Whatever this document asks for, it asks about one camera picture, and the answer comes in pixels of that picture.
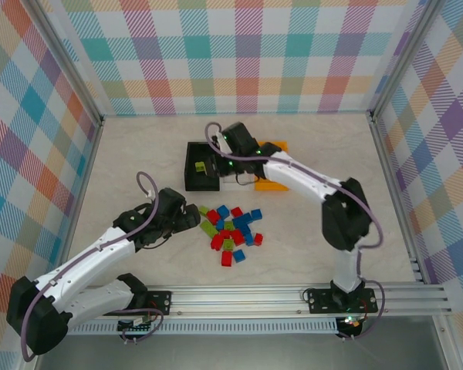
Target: pile of blocks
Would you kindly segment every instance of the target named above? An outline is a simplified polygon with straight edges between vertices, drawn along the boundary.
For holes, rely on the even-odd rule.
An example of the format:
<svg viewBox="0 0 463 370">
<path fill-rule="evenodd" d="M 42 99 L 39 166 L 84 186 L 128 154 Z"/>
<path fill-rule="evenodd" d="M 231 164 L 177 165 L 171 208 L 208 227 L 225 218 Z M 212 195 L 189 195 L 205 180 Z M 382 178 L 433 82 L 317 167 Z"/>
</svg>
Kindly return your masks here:
<svg viewBox="0 0 463 370">
<path fill-rule="evenodd" d="M 252 210 L 244 214 L 239 207 L 229 210 L 226 206 L 220 206 L 216 210 L 200 206 L 199 212 L 206 216 L 207 220 L 201 223 L 201 229 L 211 238 L 211 249 L 221 251 L 221 265 L 231 267 L 232 260 L 242 262 L 245 254 L 242 249 L 234 251 L 235 247 L 242 244 L 248 246 L 262 244 L 262 234 L 252 236 L 250 224 L 262 219 L 261 210 Z"/>
</svg>

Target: colorful checkered backdrop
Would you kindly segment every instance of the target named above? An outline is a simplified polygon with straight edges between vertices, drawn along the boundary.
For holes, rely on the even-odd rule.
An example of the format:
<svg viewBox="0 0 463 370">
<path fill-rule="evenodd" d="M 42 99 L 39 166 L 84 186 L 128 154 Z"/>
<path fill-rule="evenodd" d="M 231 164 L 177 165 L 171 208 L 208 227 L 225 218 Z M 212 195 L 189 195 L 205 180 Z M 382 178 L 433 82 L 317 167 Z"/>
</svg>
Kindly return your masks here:
<svg viewBox="0 0 463 370">
<path fill-rule="evenodd" d="M 0 370 L 19 358 L 6 324 L 12 283 L 51 269 L 95 124 L 19 0 L 0 1 Z"/>
<path fill-rule="evenodd" d="M 463 0 L 448 0 L 379 121 L 431 281 L 463 355 Z"/>
<path fill-rule="evenodd" d="M 416 1 L 42 4 L 100 106 L 134 115 L 365 111 L 400 16 Z"/>
</svg>

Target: black mounting plate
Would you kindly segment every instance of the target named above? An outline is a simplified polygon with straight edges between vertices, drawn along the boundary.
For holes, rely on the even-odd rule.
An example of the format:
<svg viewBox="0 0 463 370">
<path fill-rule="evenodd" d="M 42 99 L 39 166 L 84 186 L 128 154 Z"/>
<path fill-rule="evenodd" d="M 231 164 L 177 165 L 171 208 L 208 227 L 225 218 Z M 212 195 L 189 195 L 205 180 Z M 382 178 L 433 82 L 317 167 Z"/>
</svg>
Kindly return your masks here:
<svg viewBox="0 0 463 370">
<path fill-rule="evenodd" d="M 333 300 L 333 291 L 330 288 L 308 289 L 305 298 L 309 303 L 309 312 L 311 314 L 364 314 L 366 308 L 360 303 L 361 301 L 366 303 L 368 314 L 373 314 L 378 311 L 377 301 L 375 300 L 376 295 L 373 289 L 370 288 L 361 289 L 359 292 L 360 304 L 352 304 L 347 311 L 340 310 L 338 304 Z"/>
</svg>

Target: green block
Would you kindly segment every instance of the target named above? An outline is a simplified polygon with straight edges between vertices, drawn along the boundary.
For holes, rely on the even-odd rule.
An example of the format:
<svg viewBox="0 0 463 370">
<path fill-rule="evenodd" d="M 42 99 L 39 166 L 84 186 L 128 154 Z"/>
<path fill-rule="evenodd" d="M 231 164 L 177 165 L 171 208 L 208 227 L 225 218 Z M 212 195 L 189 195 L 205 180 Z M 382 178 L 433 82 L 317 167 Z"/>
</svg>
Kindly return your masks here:
<svg viewBox="0 0 463 370">
<path fill-rule="evenodd" d="M 225 241 L 223 242 L 223 250 L 225 251 L 233 251 L 234 246 L 235 243 L 232 239 L 225 239 Z"/>
<path fill-rule="evenodd" d="M 225 230 L 234 230 L 235 226 L 233 226 L 233 221 L 225 221 Z"/>
<path fill-rule="evenodd" d="M 200 206 L 199 207 L 199 213 L 203 216 L 205 216 L 209 212 L 209 208 L 206 206 Z"/>
<path fill-rule="evenodd" d="M 212 239 L 213 236 L 218 234 L 218 231 L 216 230 L 216 227 L 213 226 L 211 222 L 208 220 L 204 221 L 201 225 L 201 229 L 204 230 L 204 232 Z"/>
<path fill-rule="evenodd" d="M 206 166 L 204 165 L 204 162 L 195 163 L 195 172 L 206 172 Z"/>
</svg>

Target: black container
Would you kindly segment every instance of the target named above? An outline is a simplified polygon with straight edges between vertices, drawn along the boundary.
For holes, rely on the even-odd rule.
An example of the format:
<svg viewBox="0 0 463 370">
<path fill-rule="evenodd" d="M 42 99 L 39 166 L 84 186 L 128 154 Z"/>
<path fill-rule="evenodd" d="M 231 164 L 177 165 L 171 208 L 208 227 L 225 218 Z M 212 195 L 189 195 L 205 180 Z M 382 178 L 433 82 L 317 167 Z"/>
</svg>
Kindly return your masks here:
<svg viewBox="0 0 463 370">
<path fill-rule="evenodd" d="M 184 170 L 186 191 L 219 191 L 218 177 L 209 177 L 204 172 L 195 170 L 196 162 L 205 162 L 214 153 L 206 142 L 191 141 L 187 143 Z"/>
</svg>

